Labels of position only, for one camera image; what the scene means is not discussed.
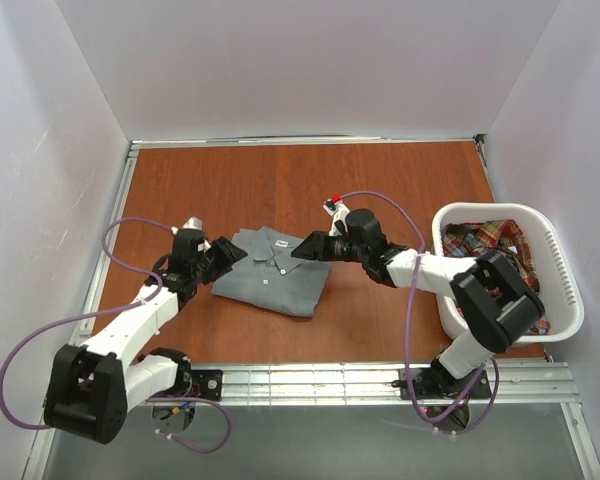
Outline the grey long sleeve shirt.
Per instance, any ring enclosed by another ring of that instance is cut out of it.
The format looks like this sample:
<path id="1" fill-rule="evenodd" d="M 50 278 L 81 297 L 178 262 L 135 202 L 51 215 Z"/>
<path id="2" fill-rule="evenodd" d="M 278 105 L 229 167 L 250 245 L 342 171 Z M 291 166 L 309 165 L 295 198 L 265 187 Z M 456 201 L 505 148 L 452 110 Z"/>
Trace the grey long sleeve shirt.
<path id="1" fill-rule="evenodd" d="M 240 229 L 232 243 L 247 256 L 214 283 L 212 293 L 284 315 L 313 317 L 331 264 L 293 257 L 301 242 L 266 226 Z"/>

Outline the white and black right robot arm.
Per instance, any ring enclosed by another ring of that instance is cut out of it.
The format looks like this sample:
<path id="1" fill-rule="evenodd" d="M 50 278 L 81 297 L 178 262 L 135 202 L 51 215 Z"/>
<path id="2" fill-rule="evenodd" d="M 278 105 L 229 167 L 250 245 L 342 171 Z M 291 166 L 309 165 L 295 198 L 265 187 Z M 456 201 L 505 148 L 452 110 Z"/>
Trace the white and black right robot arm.
<path id="1" fill-rule="evenodd" d="M 328 209 L 330 230 L 312 232 L 293 257 L 355 262 L 378 284 L 442 295 L 459 308 L 465 332 L 420 373 L 419 386 L 441 396 L 459 394 L 481 365 L 508 351 L 545 314 L 539 296 L 498 251 L 464 258 L 420 253 L 388 241 L 369 209 Z"/>

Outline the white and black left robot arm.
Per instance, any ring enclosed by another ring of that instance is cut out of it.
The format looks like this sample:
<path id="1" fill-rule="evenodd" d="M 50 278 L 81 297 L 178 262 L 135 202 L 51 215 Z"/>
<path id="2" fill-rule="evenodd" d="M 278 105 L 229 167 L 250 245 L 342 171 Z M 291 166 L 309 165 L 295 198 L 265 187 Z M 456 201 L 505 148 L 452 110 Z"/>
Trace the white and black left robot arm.
<path id="1" fill-rule="evenodd" d="M 180 228 L 127 309 L 78 346 L 56 353 L 43 419 L 47 426 L 101 444 L 111 442 L 129 411 L 156 395 L 185 397 L 195 388 L 187 354 L 142 349 L 196 295 L 232 270 L 247 252 L 229 239 L 207 240 Z"/>

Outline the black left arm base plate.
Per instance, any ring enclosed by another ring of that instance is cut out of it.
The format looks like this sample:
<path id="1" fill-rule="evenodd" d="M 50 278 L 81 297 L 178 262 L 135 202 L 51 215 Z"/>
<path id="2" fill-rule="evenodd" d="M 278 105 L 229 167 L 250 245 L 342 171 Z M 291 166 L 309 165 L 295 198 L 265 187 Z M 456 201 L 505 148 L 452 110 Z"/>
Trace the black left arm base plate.
<path id="1" fill-rule="evenodd" d="M 211 401 L 220 401 L 222 398 L 224 372 L 219 369 L 194 369 L 191 371 L 192 397 Z"/>

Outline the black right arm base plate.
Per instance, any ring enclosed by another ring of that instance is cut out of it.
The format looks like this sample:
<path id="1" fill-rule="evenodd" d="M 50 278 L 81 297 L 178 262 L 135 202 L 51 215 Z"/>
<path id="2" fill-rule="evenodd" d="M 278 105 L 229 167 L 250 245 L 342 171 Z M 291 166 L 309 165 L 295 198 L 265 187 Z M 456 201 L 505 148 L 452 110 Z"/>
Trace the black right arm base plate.
<path id="1" fill-rule="evenodd" d="M 455 400 L 468 385 L 471 388 L 465 397 L 469 399 L 487 400 L 492 395 L 491 384 L 485 370 L 475 380 L 473 380 L 475 371 L 462 379 L 447 376 L 431 367 L 414 368 L 411 373 L 411 384 L 417 400 Z"/>

